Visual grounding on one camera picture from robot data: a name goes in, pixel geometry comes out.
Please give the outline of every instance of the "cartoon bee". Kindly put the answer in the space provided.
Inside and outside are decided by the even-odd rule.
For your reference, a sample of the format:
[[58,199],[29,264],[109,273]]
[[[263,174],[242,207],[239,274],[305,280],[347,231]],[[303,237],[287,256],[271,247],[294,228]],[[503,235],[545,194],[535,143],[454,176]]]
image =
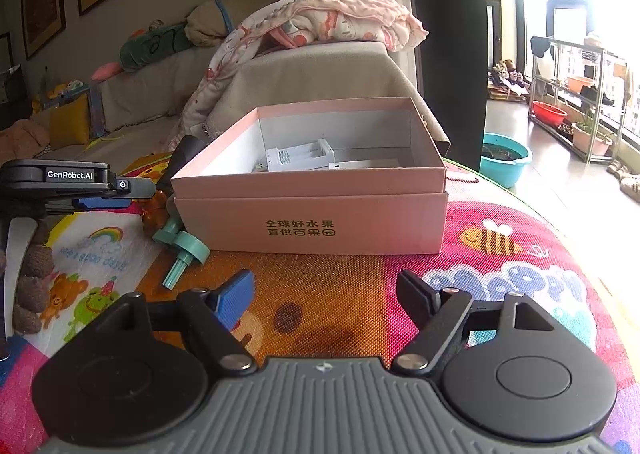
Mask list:
[[498,225],[491,219],[482,221],[483,229],[467,229],[460,234],[460,241],[474,250],[492,256],[515,256],[523,248],[510,238],[513,229],[508,225]]

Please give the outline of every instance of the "colorful play mat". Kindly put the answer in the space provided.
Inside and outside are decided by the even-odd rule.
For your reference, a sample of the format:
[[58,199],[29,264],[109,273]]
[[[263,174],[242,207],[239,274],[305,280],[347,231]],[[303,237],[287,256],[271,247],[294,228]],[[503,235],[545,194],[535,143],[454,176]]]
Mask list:
[[[129,174],[158,179],[167,160],[147,157]],[[143,236],[136,208],[65,218],[49,243],[55,262],[51,286],[82,283],[84,289],[40,333],[10,340],[11,358],[0,363],[0,454],[31,453],[47,439],[31,404],[31,381],[47,357],[82,333],[95,316],[88,309],[108,307],[135,289],[158,301],[190,287],[215,288],[239,269],[254,272],[256,292],[233,333],[259,362],[269,355],[379,355],[388,362],[416,333],[396,301],[401,269],[435,288],[462,288],[476,299],[526,292],[615,373],[618,400],[602,439],[621,454],[640,454],[638,330],[535,211],[483,177],[452,163],[447,169],[450,201],[440,254],[212,252],[203,266],[190,266],[173,291],[160,283],[175,257]],[[159,338],[181,345],[171,333]],[[475,333],[470,344],[490,338],[491,332]]]

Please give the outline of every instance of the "pink box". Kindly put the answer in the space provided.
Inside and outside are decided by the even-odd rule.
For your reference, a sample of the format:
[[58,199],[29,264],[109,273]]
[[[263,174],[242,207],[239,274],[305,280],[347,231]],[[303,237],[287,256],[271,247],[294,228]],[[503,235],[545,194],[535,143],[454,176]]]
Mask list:
[[[336,161],[393,169],[253,173],[271,147],[325,138]],[[410,98],[255,108],[172,178],[188,232],[212,250],[436,254],[449,195],[442,158]]]

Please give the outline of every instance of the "potted plant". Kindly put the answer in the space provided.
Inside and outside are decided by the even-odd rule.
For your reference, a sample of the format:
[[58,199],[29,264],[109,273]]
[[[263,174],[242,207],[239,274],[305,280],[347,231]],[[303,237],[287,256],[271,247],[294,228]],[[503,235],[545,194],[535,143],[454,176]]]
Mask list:
[[[589,142],[591,134],[596,130],[596,124],[593,117],[588,114],[582,116],[582,122],[574,122],[571,126],[574,129],[574,146],[583,153],[589,151]],[[613,145],[613,141],[604,133],[598,131],[596,139],[593,142],[593,155],[603,157],[609,146]]]

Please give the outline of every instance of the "round black disc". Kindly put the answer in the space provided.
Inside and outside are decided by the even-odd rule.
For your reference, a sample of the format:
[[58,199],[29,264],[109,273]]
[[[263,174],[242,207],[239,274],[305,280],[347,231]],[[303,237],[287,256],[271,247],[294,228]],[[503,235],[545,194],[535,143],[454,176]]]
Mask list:
[[69,344],[38,372],[33,403],[49,435],[115,447],[164,434],[202,403],[207,375],[193,355],[123,332]]
[[567,440],[604,424],[616,401],[616,381],[593,352],[564,333],[500,335],[445,367],[444,397],[464,418],[526,442]]

